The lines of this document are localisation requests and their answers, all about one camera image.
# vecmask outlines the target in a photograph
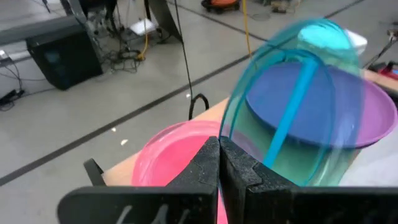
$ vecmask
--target black computer case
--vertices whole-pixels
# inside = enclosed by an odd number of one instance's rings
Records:
[[[26,43],[46,79],[60,90],[103,73],[90,37],[81,24],[29,38]]]

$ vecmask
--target orange object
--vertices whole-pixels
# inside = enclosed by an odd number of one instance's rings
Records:
[[[211,0],[211,5],[213,6],[231,6],[236,3],[236,0]]]

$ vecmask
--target white object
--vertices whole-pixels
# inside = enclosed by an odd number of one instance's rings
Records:
[[[137,35],[144,35],[156,30],[156,26],[153,22],[147,18],[133,24],[130,29]]]
[[[0,50],[0,60],[7,59],[8,57],[9,56],[8,56],[8,54],[5,51]]]
[[[358,55],[361,55],[368,44],[368,41],[361,35],[356,34],[348,29],[345,29],[346,35],[349,37],[352,47],[355,48]],[[318,25],[310,25],[303,28],[298,34],[298,39],[301,43],[308,43],[316,46],[319,49],[328,47],[334,50],[334,53],[341,54],[344,57],[345,51],[351,50],[351,44],[347,41],[336,40],[336,36],[341,33],[336,29],[330,29]]]
[[[345,31],[346,31],[348,37],[351,39],[351,42],[356,49],[356,53],[358,55],[361,55],[365,51],[365,48],[368,44],[368,40],[366,40],[365,37],[363,37],[357,33],[354,33],[348,29],[345,29]]]
[[[121,146],[124,146],[125,143],[127,143],[128,141],[129,141],[128,139],[123,139],[123,140],[120,142],[120,145],[121,145]]]

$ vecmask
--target pink plastic bowl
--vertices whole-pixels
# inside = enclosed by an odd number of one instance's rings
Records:
[[[210,136],[218,136],[220,123],[187,121],[156,134],[142,149],[132,175],[133,186],[166,186],[181,173]],[[234,134],[238,145],[257,149],[242,134]],[[224,204],[218,194],[217,223],[227,224]]]

